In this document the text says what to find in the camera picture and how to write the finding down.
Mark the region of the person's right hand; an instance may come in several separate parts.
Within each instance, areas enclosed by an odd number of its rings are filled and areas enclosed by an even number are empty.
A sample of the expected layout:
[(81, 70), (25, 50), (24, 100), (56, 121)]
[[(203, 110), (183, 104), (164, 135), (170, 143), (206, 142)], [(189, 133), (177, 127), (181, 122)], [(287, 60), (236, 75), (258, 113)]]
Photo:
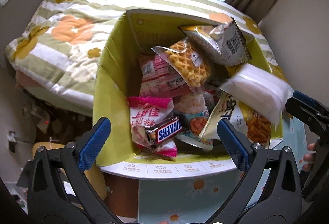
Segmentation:
[(305, 162), (305, 164), (302, 167), (305, 172), (310, 172), (312, 170), (315, 161), (316, 148), (317, 143), (310, 143), (307, 146), (307, 150), (309, 151), (309, 153), (303, 156), (303, 162)]

